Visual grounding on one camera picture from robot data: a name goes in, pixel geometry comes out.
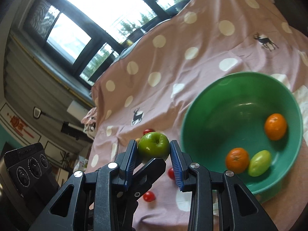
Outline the red cherry tomato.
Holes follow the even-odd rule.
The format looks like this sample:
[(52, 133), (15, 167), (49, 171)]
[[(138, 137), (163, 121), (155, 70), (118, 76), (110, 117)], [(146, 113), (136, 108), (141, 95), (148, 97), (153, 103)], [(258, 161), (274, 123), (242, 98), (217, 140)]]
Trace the red cherry tomato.
[(155, 194), (152, 191), (147, 191), (142, 197), (146, 202), (153, 202), (156, 199)]
[(175, 175), (174, 175), (174, 170), (173, 170), (173, 168), (170, 168), (170, 169), (168, 170), (168, 177), (169, 177), (170, 179), (172, 179), (172, 180), (175, 180)]
[(155, 132), (155, 130), (154, 130), (154, 129), (151, 129), (151, 128), (145, 129), (145, 130), (143, 131), (143, 135), (146, 135), (146, 134), (148, 134), (148, 133), (150, 133), (150, 132)]

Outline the green apple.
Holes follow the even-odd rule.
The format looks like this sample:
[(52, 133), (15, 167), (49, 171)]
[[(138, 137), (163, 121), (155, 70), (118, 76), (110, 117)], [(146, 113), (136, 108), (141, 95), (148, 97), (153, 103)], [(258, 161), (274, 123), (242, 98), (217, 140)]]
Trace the green apple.
[(166, 135), (159, 132), (145, 134), (138, 144), (138, 155), (142, 163), (152, 158), (161, 158), (164, 161), (170, 154), (170, 142)]

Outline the orange mandarin near front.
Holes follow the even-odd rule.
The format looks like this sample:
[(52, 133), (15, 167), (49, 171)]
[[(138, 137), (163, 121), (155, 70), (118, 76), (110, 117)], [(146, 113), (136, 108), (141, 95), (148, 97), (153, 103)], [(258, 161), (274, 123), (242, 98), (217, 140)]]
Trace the orange mandarin near front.
[(225, 164), (228, 170), (241, 174), (249, 166), (249, 154), (243, 148), (234, 148), (227, 154)]

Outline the orange mandarin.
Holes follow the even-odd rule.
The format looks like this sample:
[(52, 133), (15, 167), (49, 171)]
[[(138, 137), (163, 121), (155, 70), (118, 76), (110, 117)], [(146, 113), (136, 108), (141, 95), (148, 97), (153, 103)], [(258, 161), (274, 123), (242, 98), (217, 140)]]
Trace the orange mandarin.
[(249, 154), (243, 148), (234, 148), (227, 154), (225, 164), (228, 170), (241, 174), (249, 166)]
[(266, 119), (264, 131), (270, 140), (278, 141), (284, 137), (287, 127), (286, 119), (281, 114), (274, 113)]

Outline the light green oval fruit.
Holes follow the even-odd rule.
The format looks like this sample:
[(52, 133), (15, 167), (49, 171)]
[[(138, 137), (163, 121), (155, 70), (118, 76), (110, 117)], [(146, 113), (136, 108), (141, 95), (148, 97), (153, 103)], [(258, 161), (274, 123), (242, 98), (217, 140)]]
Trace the light green oval fruit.
[(256, 153), (250, 163), (248, 174), (252, 177), (258, 177), (264, 174), (271, 166), (271, 153), (268, 150), (262, 150)]

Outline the black vacuum cleaner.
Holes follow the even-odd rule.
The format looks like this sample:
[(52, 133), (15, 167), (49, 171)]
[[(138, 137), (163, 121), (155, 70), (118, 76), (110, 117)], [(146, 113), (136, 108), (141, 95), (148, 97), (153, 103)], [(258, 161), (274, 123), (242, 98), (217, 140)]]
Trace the black vacuum cleaner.
[(82, 141), (86, 141), (88, 143), (92, 143), (93, 140), (87, 136), (87, 134), (84, 133), (84, 130), (77, 126), (74, 125), (68, 121), (62, 121), (60, 119), (57, 119), (49, 114), (47, 114), (46, 112), (43, 112), (41, 109), (39, 109), (38, 107), (34, 107), (33, 108), (33, 118), (35, 119), (39, 119), (41, 117), (41, 115), (44, 115), (45, 117), (48, 117), (58, 123), (60, 123), (62, 125), (61, 128), (61, 132), (63, 134), (66, 134), (68, 136), (71, 136), (73, 138), (75, 138), (76, 140), (82, 140)]

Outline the floral cloth bundle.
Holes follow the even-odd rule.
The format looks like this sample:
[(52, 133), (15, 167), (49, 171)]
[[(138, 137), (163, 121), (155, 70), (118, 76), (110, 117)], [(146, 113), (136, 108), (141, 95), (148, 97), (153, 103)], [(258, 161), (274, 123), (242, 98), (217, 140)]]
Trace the floral cloth bundle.
[(97, 133), (97, 108), (92, 108), (81, 120), (81, 123), (84, 125), (83, 133), (85, 133), (90, 139), (94, 140)]

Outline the green plastic bowl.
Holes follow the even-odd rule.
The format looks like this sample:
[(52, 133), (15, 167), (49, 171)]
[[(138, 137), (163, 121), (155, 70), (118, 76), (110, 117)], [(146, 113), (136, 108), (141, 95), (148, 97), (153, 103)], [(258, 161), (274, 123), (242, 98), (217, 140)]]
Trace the green plastic bowl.
[[(281, 114), (285, 135), (277, 141), (265, 134), (266, 119)], [(271, 166), (262, 175), (247, 172), (240, 179), (260, 202), (273, 198), (296, 161), (302, 145), (303, 120), (291, 91), (266, 74), (242, 72), (218, 79), (203, 90), (188, 108), (182, 123), (181, 144), (194, 162), (208, 170), (226, 170), (227, 154), (245, 149), (249, 156), (267, 150)]]

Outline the orange mandarin at back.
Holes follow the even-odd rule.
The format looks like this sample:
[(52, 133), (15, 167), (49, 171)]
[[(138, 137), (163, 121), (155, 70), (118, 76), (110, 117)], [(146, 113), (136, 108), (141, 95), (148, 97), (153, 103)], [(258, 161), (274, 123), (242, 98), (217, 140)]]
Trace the orange mandarin at back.
[(270, 140), (278, 141), (284, 137), (287, 127), (286, 119), (281, 114), (274, 113), (266, 119), (264, 131)]

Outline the black framed window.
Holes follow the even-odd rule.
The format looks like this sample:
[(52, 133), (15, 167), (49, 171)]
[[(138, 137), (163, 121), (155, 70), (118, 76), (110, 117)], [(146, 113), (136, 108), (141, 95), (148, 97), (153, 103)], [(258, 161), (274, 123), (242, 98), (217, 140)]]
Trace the black framed window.
[(86, 87), (190, 0), (34, 0), (24, 31)]

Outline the pink polka dot tablecloth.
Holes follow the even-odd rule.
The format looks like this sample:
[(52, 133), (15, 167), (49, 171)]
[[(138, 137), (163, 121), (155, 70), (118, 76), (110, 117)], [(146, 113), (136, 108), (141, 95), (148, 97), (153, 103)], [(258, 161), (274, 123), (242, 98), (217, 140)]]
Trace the pink polka dot tablecloth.
[(198, 94), (241, 71), (285, 85), (307, 122), (307, 37), (270, 0), (191, 0), (92, 87), (97, 134), (87, 172), (113, 161), (147, 128), (180, 140), (184, 115)]

